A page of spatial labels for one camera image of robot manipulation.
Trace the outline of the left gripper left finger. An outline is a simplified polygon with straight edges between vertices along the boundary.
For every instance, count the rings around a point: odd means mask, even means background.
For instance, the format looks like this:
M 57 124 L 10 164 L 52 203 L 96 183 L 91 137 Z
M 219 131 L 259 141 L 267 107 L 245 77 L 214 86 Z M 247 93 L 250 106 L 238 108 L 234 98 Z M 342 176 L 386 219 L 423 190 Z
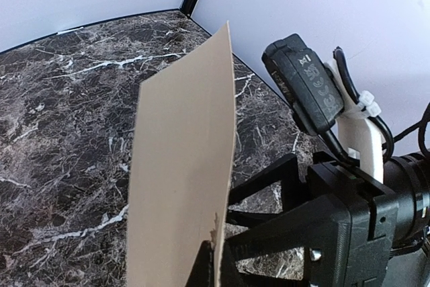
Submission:
M 210 241 L 202 241 L 186 287 L 214 286 L 214 250 Z

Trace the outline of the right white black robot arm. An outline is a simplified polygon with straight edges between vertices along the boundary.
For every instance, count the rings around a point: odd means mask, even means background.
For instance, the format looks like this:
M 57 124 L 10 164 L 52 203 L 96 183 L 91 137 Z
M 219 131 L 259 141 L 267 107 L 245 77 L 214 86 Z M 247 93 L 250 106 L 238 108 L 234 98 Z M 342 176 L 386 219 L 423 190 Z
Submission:
M 419 250 L 429 231 L 429 114 L 412 126 L 420 150 L 393 157 L 378 182 L 330 155 L 314 154 L 306 179 L 294 154 L 284 155 L 233 188 L 236 204 L 275 182 L 282 211 L 263 214 L 229 210 L 226 221 L 245 228 L 224 246 L 223 286 L 381 286 L 390 259 Z M 240 273 L 242 259 L 304 247 L 304 277 L 287 280 Z

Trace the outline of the brown kraft paper envelope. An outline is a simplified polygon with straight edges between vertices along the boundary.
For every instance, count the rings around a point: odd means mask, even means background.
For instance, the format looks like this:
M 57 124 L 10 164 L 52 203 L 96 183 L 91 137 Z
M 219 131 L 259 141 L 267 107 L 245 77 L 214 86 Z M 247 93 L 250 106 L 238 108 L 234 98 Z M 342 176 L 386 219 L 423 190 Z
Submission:
M 219 279 L 235 136 L 234 65 L 224 25 L 140 84 L 127 285 L 187 285 L 202 244 Z

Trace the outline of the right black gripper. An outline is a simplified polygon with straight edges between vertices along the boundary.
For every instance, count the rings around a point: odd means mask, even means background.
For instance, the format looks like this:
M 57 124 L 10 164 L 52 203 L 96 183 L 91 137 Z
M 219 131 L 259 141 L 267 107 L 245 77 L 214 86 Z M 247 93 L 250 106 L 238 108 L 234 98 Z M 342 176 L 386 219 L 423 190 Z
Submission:
M 384 183 L 356 168 L 319 163 L 306 176 L 312 200 L 300 205 L 304 183 L 298 160 L 286 154 L 233 187 L 228 205 L 280 182 L 282 210 L 291 211 L 226 242 L 236 260 L 307 247 L 305 277 L 311 286 L 381 286 L 390 252 L 415 225 L 415 193 L 408 178 L 397 162 L 388 164 Z

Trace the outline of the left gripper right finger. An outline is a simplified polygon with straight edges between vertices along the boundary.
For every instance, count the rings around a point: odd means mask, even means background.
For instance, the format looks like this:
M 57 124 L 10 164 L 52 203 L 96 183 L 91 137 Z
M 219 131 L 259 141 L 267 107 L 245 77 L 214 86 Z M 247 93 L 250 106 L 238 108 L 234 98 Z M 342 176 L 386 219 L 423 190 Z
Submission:
M 245 283 L 239 273 L 232 251 L 227 242 L 224 243 L 220 268 L 221 287 L 244 287 Z

